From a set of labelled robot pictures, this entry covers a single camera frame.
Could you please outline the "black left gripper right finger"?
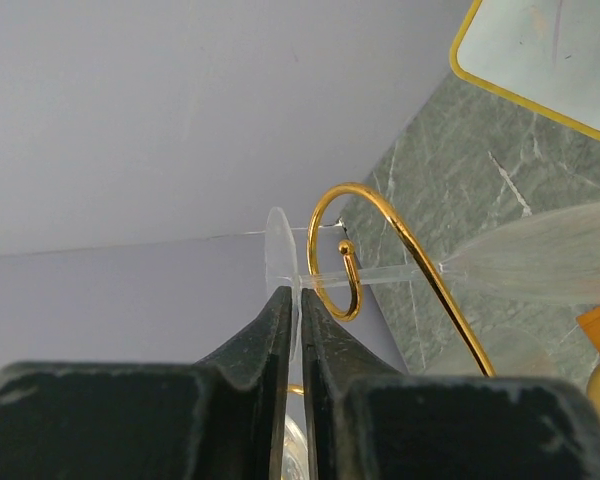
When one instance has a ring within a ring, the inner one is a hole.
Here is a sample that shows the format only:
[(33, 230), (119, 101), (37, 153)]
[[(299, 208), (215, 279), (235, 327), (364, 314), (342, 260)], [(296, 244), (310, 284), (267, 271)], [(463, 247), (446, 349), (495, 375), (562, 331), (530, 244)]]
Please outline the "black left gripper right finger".
[(315, 479), (600, 479), (600, 419), (551, 378), (405, 375), (301, 294)]

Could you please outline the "clear ribbed wine glass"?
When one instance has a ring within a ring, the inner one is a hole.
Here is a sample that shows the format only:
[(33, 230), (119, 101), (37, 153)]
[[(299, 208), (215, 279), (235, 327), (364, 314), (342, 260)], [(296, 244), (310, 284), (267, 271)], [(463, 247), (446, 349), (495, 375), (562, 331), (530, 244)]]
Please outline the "clear ribbed wine glass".
[[(600, 247), (528, 217), (477, 237), (426, 276), (505, 295), (600, 299)], [(586, 392), (542, 377), (404, 376), (336, 323), (301, 313), (313, 479), (600, 479), (600, 365)]]

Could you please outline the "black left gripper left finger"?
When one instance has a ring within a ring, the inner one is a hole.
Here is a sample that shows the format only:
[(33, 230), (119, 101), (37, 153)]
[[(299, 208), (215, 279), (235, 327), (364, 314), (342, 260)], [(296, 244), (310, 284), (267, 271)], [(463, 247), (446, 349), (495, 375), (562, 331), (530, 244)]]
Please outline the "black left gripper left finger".
[(277, 479), (292, 292), (192, 364), (0, 370), (0, 479)]

